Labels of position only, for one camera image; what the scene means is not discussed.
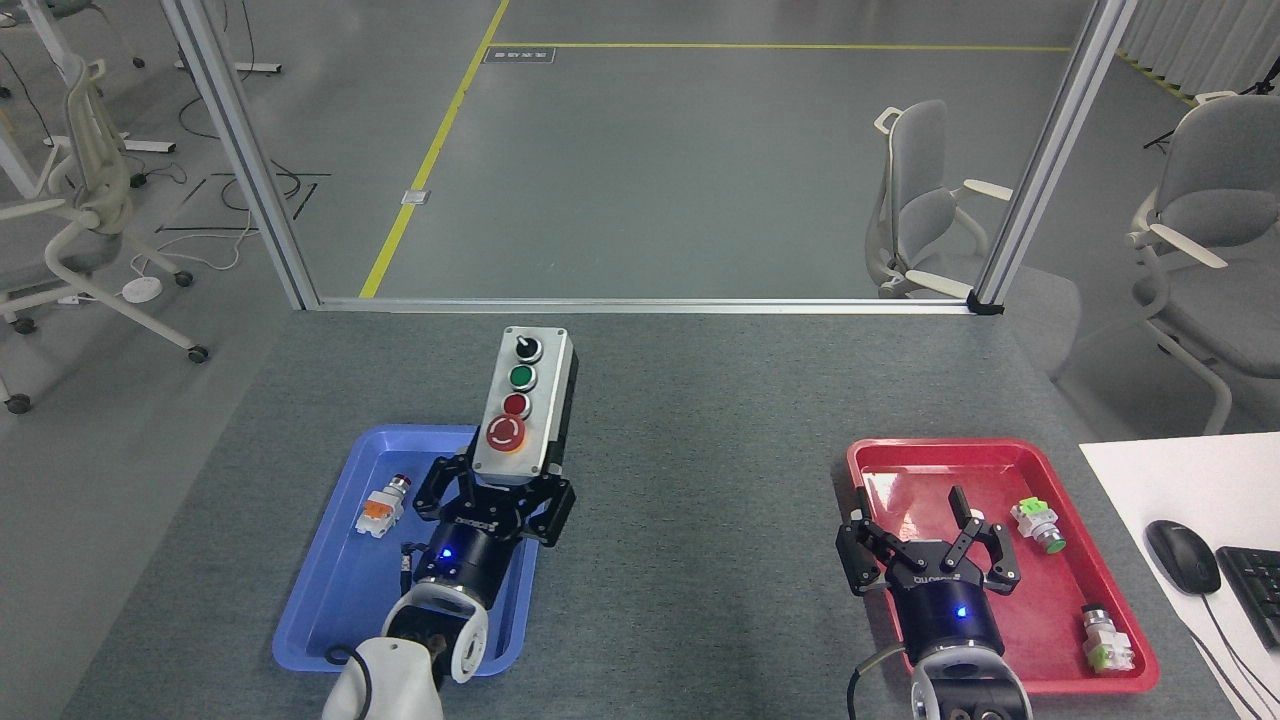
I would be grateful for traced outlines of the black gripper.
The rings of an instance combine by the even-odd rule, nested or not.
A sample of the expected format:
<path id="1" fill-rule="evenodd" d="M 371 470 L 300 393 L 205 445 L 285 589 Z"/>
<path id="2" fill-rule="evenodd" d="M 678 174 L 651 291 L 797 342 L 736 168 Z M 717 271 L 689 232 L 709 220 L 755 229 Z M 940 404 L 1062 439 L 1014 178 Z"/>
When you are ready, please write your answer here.
<path id="1" fill-rule="evenodd" d="M 836 548 L 856 597 L 884 585 L 881 566 L 887 568 L 892 560 L 890 593 L 910 664 L 956 646 L 1005 652 L 984 588 L 1007 596 L 1020 582 L 1011 536 L 1005 524 L 992 524 L 972 509 L 961 486 L 951 487 L 948 503 L 960 530 L 951 546 L 904 544 L 873 521 L 867 487 L 855 488 L 855 507 L 836 536 Z M 989 556 L 986 575 L 965 559 L 974 542 L 983 544 Z"/>
<path id="2" fill-rule="evenodd" d="M 460 483 L 460 495 L 443 503 L 454 483 Z M 413 510 L 424 521 L 440 521 L 413 570 L 413 579 L 460 587 L 481 606 L 492 607 L 520 539 L 534 538 L 554 547 L 576 496 L 568 479 L 543 473 L 509 487 L 512 511 L 483 512 L 475 509 L 475 489 L 467 454 L 434 459 L 413 497 Z"/>

